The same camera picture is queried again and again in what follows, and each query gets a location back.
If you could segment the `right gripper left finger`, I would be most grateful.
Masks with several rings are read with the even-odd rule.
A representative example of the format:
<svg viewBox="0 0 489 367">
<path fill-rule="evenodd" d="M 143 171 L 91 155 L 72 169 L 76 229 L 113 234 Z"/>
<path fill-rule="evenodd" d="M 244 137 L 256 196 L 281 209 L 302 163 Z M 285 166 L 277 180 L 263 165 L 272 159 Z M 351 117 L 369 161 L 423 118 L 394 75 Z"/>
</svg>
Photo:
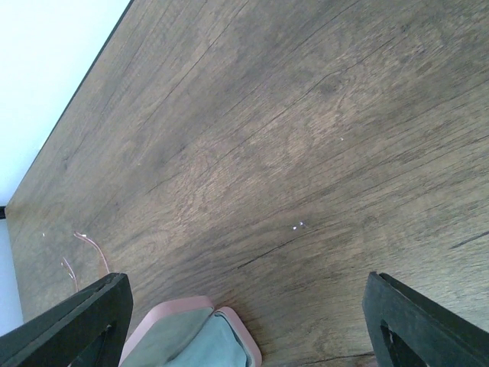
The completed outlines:
<svg viewBox="0 0 489 367">
<path fill-rule="evenodd" d="M 117 366 L 133 297 L 111 273 L 1 337 L 2 366 Z"/>
</svg>

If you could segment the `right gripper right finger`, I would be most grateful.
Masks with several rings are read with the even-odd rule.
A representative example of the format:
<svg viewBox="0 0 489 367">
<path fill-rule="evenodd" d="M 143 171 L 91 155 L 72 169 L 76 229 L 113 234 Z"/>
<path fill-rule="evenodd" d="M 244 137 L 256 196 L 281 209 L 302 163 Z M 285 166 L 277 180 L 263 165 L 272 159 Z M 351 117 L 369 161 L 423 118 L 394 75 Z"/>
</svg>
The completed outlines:
<svg viewBox="0 0 489 367">
<path fill-rule="evenodd" d="M 379 366 L 488 365 L 488 332 L 388 274 L 368 275 L 362 309 Z"/>
</svg>

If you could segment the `blue cleaning cloth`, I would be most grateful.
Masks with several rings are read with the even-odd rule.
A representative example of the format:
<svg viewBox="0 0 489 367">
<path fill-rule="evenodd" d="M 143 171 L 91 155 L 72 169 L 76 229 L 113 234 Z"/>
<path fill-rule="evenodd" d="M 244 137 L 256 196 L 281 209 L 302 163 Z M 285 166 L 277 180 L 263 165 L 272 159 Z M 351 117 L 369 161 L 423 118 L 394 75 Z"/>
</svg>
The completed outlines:
<svg viewBox="0 0 489 367">
<path fill-rule="evenodd" d="M 122 366 L 251 366 L 228 321 L 209 310 L 156 321 L 121 361 Z"/>
</svg>

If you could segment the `pink glasses case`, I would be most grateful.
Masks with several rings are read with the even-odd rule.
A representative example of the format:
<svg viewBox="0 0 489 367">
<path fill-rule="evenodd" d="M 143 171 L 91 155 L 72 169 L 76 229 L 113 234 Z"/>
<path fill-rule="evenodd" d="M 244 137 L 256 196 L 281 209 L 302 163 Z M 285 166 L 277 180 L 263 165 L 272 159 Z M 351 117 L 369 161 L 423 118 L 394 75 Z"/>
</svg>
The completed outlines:
<svg viewBox="0 0 489 367">
<path fill-rule="evenodd" d="M 230 307 L 206 296 L 153 307 L 128 337 L 120 366 L 261 366 L 257 343 Z"/>
</svg>

